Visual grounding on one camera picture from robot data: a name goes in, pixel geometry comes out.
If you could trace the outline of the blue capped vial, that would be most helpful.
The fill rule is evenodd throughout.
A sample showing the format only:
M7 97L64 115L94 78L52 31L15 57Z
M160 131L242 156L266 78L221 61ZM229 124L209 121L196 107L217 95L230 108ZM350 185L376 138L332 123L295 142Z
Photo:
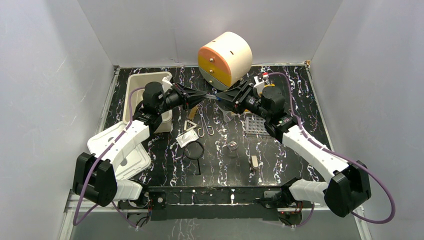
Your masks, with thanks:
M211 100L216 100L216 101L219 100L219 98L216 95L213 95L213 94L206 94L204 97L207 98L207 99L211 99Z

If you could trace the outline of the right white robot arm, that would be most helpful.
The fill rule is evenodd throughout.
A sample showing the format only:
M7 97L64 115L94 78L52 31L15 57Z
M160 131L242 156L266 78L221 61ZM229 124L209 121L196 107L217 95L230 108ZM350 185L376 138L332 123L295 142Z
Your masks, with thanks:
M339 217L345 217L371 198L366 166L349 163L330 152L300 125L300 121L285 110L285 97L279 87L267 86L258 93L253 84L244 82L238 87L216 94L219 104L241 114L245 110L265 120L266 132L278 142L305 159L323 181L294 178L281 187L282 202L295 207L300 201L319 203Z

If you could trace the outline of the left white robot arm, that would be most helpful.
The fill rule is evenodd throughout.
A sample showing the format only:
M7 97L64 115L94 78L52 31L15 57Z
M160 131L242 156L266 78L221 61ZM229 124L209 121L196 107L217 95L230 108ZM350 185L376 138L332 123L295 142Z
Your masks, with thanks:
M181 106L191 110L207 97L207 92L171 84L164 91L162 83L149 82L131 94L142 91L142 100L133 107L128 123L100 149L100 153L81 153L76 159L72 191L79 198L97 206L106 207L114 201L130 200L137 208L149 203L149 194L141 184L130 179L119 179L117 169L121 162L162 123L162 114Z

